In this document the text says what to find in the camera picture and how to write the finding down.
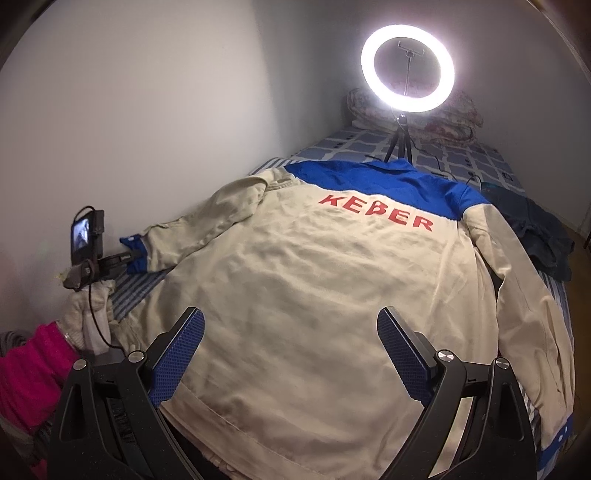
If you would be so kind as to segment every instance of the ring light stand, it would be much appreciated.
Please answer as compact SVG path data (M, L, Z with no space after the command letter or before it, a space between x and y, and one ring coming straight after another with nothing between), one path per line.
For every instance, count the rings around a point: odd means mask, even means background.
M425 51L415 51L410 48L403 47L398 42L398 48L403 49L407 55L407 76L406 84L404 86L404 94L399 95L394 93L386 87L379 79L375 71L375 54L378 49L392 38L412 38L423 43L429 48L437 58L441 70L441 78L437 88L429 95L422 98L412 98L408 96L408 80L410 77L410 64L415 55L423 56ZM398 128L392 136L392 142L388 148L388 152L384 158L384 162L388 162L394 151L394 147L400 141L398 147L398 158L405 158L408 156L408 161L413 163L412 145L410 134L408 133L408 118L407 112L427 112L441 105L449 96L454 84L455 72L453 68L452 58L447 52L446 48L439 42L438 39L431 34L410 25L389 25L380 28L374 32L365 42L363 51L361 52L361 68L363 75L369 87L373 92L392 110L396 109L404 113L395 114Z
M401 48L406 52L407 55L407 79L406 83L404 84L404 96L408 95L408 79L410 78L410 63L412 62L415 55L422 57L425 55L425 51L416 51L410 48L403 47L400 42L398 42L398 48ZM396 123L398 124L398 128L396 129L396 133L392 137L392 142L390 143L390 147L388 148L388 152L384 157L384 163L388 163L390 161L390 157L392 157L392 152L394 152L394 148L400 140L400 146L398 147L398 158L407 158L408 162L412 165L413 164L413 147L411 145L410 134L408 133L408 119L405 113L395 114L394 110L392 110L392 114L396 119Z

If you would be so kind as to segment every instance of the blue cuff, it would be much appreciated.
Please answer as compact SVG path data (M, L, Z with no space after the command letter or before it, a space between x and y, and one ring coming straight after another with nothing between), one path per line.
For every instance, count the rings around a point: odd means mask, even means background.
M139 234L134 236L123 236L119 238L119 242L124 244L130 250L139 250L142 256L136 258L133 262L127 265L127 273L145 273L148 271L148 251L142 242Z
M562 444L570 437L573 433L573 415L569 417L564 426L558 431L552 443L548 445L548 448L542 450L538 454L538 471L543 470L548 462L552 460L556 452L560 449Z

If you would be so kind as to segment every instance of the pink sleeve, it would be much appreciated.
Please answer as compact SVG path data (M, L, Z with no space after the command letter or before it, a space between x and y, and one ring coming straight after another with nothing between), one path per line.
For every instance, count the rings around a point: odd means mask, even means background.
M25 345L0 358L0 415L33 434L56 409L78 358L55 322L38 327Z

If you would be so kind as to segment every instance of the blue grip pad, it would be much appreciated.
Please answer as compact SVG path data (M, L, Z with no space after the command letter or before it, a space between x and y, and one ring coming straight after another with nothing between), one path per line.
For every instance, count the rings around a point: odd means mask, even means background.
M148 394L154 408L172 398L204 333L205 317L201 310L195 310L154 367Z
M408 395L424 407L433 398L430 373L420 354L414 349L404 331L381 310L378 314L378 336L394 364Z

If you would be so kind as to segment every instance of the black mount arm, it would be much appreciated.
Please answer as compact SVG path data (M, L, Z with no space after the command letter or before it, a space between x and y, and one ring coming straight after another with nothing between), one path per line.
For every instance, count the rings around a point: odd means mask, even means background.
M536 477L531 426L509 362L462 362L438 352L393 307L378 315L378 335L409 395L426 406L381 480L429 478L447 440L460 400L473 397L456 456L438 479L527 480Z
M48 478L203 480L156 407L172 397L204 329L203 313L190 307L146 352L101 367L78 360L56 411ZM137 446L122 441L110 399L122 401Z

